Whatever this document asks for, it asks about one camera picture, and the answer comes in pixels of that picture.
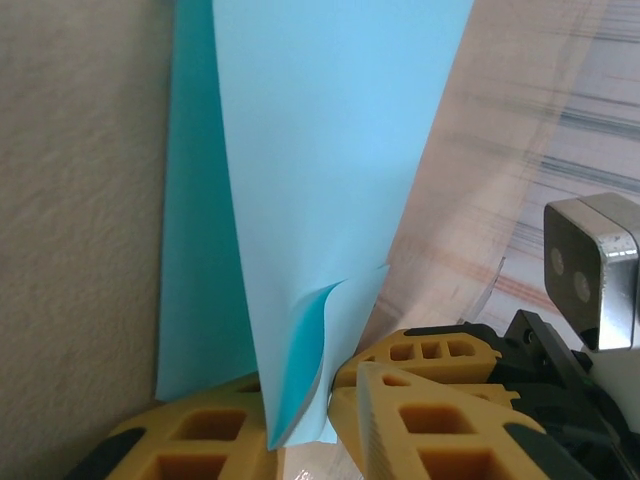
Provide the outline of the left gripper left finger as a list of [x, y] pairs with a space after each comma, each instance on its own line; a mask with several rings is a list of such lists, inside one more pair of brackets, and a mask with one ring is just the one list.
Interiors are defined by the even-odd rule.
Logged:
[[165, 403], [112, 430], [67, 479], [280, 479], [267, 449], [259, 377], [252, 373]]

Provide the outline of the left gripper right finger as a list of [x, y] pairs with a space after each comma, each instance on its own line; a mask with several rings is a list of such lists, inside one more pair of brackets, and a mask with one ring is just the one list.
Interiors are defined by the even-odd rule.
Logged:
[[366, 479], [591, 476], [529, 416], [388, 364], [361, 363], [329, 419]]

